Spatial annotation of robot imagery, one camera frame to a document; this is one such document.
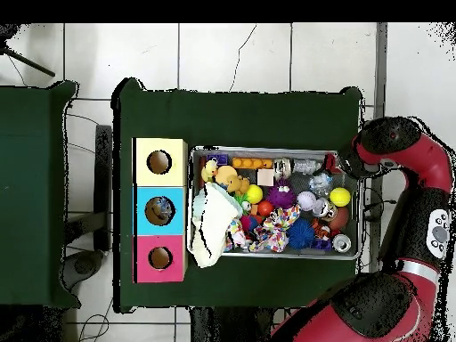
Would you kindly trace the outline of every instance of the yellow ball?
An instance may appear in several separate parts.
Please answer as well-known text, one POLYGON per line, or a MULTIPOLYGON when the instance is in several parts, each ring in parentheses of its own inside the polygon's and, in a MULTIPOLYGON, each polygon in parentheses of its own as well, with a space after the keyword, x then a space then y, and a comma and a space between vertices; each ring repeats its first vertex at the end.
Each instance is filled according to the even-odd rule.
POLYGON ((263 190, 258 185, 251 184, 247 189, 247 200, 256 205, 263 198, 263 190))
POLYGON ((330 200, 338 208, 348 205, 350 203, 350 191, 345 188, 336 188, 330 193, 330 200))

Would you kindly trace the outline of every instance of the white ball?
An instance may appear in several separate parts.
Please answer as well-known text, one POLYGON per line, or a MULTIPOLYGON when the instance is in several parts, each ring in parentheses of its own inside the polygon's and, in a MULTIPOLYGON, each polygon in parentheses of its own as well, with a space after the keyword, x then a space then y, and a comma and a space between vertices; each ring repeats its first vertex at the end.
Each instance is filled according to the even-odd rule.
POLYGON ((297 195, 297 203, 303 211, 312 210, 316 200, 315 195, 310 191, 303 191, 297 195))

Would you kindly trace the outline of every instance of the dark green table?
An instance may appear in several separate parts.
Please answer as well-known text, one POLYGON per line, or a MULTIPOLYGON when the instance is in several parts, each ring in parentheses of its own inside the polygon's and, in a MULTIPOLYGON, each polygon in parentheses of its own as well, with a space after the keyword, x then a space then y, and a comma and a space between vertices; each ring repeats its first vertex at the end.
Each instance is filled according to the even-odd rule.
POLYGON ((77 307, 61 285, 64 112, 77 84, 0 87, 0 305, 77 307))
POLYGON ((189 149, 337 150, 357 133, 360 100, 357 88, 341 94, 202 94, 148 92, 134 78, 123 80, 111 103, 115 245, 120 241, 114 264, 116 307, 296 307, 353 276, 355 261, 221 257, 213 267, 200 269, 190 258, 184 282, 133 284, 131 139, 182 138, 189 149))

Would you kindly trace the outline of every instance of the blue box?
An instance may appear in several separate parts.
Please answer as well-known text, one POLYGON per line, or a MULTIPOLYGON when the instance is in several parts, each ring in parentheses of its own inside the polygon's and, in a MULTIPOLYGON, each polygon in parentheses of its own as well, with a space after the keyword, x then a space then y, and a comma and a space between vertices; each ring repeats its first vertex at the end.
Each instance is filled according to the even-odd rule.
POLYGON ((139 186, 137 189, 137 235, 184 235, 185 202, 185 187, 139 186), (165 225, 152 224, 146 217, 146 205, 155 197, 166 197, 173 205, 174 216, 165 225))

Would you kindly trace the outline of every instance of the yellow box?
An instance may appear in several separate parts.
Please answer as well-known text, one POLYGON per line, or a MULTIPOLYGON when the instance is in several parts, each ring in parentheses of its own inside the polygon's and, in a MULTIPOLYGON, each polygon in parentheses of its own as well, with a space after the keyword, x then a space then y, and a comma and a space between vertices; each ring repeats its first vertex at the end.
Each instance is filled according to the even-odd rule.
POLYGON ((136 138, 135 142, 138 186, 187 185, 188 150, 184 140, 136 138))

